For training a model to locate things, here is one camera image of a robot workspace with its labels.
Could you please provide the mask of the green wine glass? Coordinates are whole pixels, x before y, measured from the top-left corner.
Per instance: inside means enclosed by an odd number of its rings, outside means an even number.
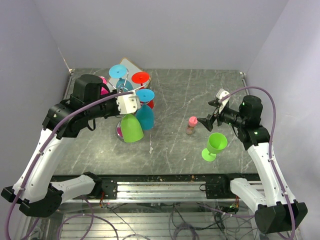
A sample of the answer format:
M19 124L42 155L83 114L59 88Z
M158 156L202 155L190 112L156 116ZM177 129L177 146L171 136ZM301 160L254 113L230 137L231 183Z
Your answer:
M225 135L219 132L212 133L206 143L206 148L201 152L202 158L207 162L213 162L217 154L222 152L228 145Z
M133 114L126 114L121 122L120 129L125 143L134 143L144 137L140 122Z

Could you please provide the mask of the green wine glass front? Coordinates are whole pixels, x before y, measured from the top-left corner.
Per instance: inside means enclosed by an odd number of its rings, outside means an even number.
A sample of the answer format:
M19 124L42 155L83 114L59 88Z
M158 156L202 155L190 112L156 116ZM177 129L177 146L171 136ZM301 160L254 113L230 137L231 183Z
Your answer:
M207 162L213 162L217 154L222 152L228 145L225 135L219 132L212 133L206 143L206 148L201 152L202 158Z

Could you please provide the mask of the magenta plastic wine glass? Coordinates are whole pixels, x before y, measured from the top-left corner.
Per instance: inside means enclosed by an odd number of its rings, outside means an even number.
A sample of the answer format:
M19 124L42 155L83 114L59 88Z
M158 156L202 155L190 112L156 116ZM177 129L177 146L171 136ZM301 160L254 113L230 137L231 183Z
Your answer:
M107 80L105 77L103 76L100 76L100 78L102 79L102 83L103 83L103 86L101 87L101 91L100 91L100 94L101 95L106 95L110 92L110 89L109 87L107 86Z

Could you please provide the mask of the blue wine glass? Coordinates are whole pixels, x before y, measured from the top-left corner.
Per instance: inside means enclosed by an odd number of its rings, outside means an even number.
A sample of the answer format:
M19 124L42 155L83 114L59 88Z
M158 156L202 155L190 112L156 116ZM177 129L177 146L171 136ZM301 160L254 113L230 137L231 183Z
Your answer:
M115 87L118 92L128 92L133 90L133 86L130 82L127 83L129 71L124 65L116 64L109 69L108 73L111 78L118 79Z
M155 116L148 103L154 99L155 93L150 89L143 88L138 90L136 94L142 105L137 110L135 117L144 131L151 130L154 127Z

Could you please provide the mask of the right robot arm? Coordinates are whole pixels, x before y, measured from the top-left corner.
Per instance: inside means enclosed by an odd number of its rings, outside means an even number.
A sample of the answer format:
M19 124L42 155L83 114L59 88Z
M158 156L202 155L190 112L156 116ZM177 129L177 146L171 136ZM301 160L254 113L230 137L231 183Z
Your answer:
M213 113L198 118L208 131L213 124L223 123L237 129L237 137L253 160L263 186L261 194L242 177L224 182L221 194L226 198L240 197L254 214L258 230L263 234L294 232L307 215L304 202L298 202L287 185L276 160L271 136L261 125L263 105L260 98L253 95L243 97L238 110L229 108L228 100L216 98L209 101L215 107Z

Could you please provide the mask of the chrome wine glass rack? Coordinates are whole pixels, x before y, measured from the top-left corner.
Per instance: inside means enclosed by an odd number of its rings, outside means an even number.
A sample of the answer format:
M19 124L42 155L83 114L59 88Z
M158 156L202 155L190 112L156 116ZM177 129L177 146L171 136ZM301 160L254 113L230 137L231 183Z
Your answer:
M140 71L132 75L132 81L139 87L133 88L127 86L129 70L122 64L117 64L109 69L109 76L112 79L118 79L114 87L118 93L127 93L116 98L120 115L123 118L120 121L120 130L125 143L134 143L144 137L144 132L140 122L135 117L135 113L141 108L141 103L137 91L145 89L146 83L150 80L149 73Z

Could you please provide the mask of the red plastic wine glass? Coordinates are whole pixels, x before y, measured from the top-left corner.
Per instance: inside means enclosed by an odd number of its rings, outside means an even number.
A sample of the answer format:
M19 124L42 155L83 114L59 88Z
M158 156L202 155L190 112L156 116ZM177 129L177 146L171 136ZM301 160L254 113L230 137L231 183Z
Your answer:
M140 106L146 105L147 107L153 109L154 108L154 98L155 93L147 88L146 83L150 80L150 75L145 71L140 71L135 73L131 80L135 84L139 84L140 87L135 89L136 96L138 97Z

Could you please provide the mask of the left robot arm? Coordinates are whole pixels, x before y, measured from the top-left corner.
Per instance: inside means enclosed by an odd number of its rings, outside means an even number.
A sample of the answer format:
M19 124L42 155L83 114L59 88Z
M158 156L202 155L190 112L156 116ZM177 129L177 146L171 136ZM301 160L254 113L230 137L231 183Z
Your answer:
M52 176L64 152L83 129L95 130L89 122L98 118L118 116L121 113L117 90L102 94L106 84L99 76L83 74L74 81L69 98L52 106L42 123L37 147L19 180L5 187L1 196L28 217L47 218L61 204L88 196L98 198L102 180L91 172L62 182L52 182Z

